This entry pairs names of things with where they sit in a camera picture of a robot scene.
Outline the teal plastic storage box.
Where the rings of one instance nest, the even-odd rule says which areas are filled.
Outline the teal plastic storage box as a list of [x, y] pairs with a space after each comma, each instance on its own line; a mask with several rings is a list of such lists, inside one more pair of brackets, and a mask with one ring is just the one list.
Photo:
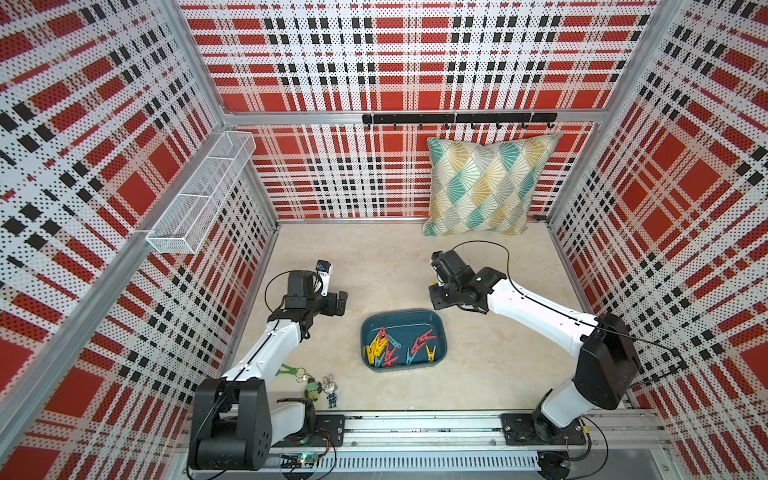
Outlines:
[[[435, 361], [429, 363], [425, 346], [415, 355], [413, 363], [406, 365], [407, 352], [412, 348], [414, 340], [432, 329], [437, 338], [429, 340], [426, 345], [436, 348]], [[369, 365], [366, 358], [366, 346], [377, 337], [387, 337], [389, 340], [387, 350], [397, 348], [399, 358], [390, 367], [381, 368], [385, 352], [375, 362]], [[361, 358], [363, 364], [374, 372], [389, 372], [395, 370], [407, 370], [422, 367], [436, 366], [448, 353], [448, 343], [445, 328], [439, 315], [431, 310], [403, 310], [389, 313], [380, 313], [366, 319], [360, 331]]]

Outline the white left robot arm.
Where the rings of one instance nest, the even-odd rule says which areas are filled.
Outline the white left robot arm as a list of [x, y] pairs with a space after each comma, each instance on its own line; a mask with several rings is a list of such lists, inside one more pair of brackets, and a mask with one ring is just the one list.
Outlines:
[[318, 315], [345, 313], [348, 293], [329, 290], [332, 264], [289, 270], [287, 291], [271, 311], [265, 330], [245, 357], [219, 378], [202, 381], [194, 395], [186, 474], [257, 471], [271, 447], [289, 436], [316, 428], [312, 400], [281, 399], [274, 408], [268, 384], [288, 356], [310, 338]]

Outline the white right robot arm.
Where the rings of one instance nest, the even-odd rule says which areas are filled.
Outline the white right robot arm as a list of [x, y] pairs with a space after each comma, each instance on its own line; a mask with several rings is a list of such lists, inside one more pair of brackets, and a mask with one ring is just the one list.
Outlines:
[[458, 307], [510, 318], [546, 337], [576, 359], [572, 377], [549, 391], [531, 412], [532, 428], [548, 438], [598, 408], [615, 410], [639, 372], [635, 341], [624, 321], [570, 309], [517, 284], [490, 267], [474, 271], [455, 250], [431, 256], [436, 310]]

